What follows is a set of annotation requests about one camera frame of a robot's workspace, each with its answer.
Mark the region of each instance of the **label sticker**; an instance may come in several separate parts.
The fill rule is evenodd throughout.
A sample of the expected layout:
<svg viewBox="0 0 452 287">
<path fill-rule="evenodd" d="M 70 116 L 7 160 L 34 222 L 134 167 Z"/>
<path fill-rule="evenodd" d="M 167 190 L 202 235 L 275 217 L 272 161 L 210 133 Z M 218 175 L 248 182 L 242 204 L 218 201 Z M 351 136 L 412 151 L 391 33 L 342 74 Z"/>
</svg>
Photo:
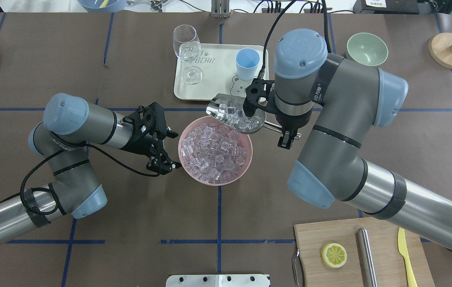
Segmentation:
<svg viewBox="0 0 452 287">
<path fill-rule="evenodd" d="M 387 8 L 385 0 L 366 0 L 366 5 L 379 8 Z"/>
</svg>

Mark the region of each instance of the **blue cup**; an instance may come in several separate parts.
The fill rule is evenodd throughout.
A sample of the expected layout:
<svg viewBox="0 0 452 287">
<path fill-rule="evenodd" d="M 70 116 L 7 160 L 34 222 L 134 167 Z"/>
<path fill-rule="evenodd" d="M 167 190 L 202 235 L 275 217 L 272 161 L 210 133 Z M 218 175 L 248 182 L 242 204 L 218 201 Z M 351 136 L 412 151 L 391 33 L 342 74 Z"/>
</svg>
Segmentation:
<svg viewBox="0 0 452 287">
<path fill-rule="evenodd" d="M 77 0 L 88 12 L 113 13 L 125 9 L 127 0 L 109 0 L 106 7 L 100 8 L 104 0 Z"/>
<path fill-rule="evenodd" d="M 248 81 L 255 76 L 259 64 L 259 54 L 255 49 L 240 49 L 235 61 L 237 63 L 237 75 L 241 80 Z"/>
</svg>

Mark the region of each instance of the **wooden cutting board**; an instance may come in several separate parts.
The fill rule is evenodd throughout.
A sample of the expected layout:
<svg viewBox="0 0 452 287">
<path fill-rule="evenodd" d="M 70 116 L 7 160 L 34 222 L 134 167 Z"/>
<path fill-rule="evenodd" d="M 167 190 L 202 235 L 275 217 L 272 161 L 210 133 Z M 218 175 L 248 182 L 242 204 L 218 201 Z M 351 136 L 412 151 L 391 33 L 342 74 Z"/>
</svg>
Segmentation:
<svg viewBox="0 0 452 287">
<path fill-rule="evenodd" d="M 396 225 L 368 217 L 297 224 L 294 228 L 297 247 L 301 251 L 305 286 L 363 287 L 361 260 L 356 242 L 359 228 L 368 231 L 378 286 L 407 286 L 405 263 L 398 252 Z M 417 285 L 435 287 L 421 238 L 408 230 L 405 235 Z M 322 247 L 333 242 L 343 245 L 348 256 L 345 265 L 337 269 L 327 267 L 320 255 Z"/>
</svg>

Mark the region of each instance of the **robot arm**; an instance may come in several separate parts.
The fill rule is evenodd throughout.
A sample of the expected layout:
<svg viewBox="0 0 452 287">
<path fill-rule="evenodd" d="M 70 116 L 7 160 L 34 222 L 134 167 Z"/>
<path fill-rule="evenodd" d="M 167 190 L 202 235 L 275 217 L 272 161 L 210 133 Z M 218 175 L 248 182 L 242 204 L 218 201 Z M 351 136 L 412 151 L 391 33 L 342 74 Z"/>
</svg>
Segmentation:
<svg viewBox="0 0 452 287">
<path fill-rule="evenodd" d="M 358 156 L 370 127 L 387 126 L 396 116 L 407 82 L 325 47 L 315 31 L 287 33 L 277 44 L 275 80 L 254 79 L 246 89 L 246 115 L 258 108 L 274 113 L 283 126 L 278 146 L 287 149 L 309 122 L 313 103 L 323 106 L 288 187 L 318 207 L 339 199 L 452 251 L 452 201 Z"/>
<path fill-rule="evenodd" d="M 43 122 L 29 135 L 29 147 L 49 158 L 55 181 L 0 203 L 0 244 L 67 213 L 83 218 L 106 205 L 102 184 L 82 148 L 86 141 L 145 155 L 147 169 L 157 173 L 148 176 L 158 176 L 181 167 L 163 144 L 164 138 L 177 136 L 166 126 L 164 109 L 157 103 L 122 116 L 82 98 L 53 96 Z"/>
</svg>

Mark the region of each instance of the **lemon slice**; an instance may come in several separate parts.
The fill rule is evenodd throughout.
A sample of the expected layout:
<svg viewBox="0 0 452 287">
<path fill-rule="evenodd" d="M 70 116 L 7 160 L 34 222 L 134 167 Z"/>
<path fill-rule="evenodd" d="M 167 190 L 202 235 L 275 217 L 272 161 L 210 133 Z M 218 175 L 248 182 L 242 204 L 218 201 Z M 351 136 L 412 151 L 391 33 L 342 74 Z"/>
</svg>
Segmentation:
<svg viewBox="0 0 452 287">
<path fill-rule="evenodd" d="M 322 260 L 325 265 L 339 268 L 346 263 L 345 247 L 338 243 L 329 243 L 322 248 Z"/>
</svg>

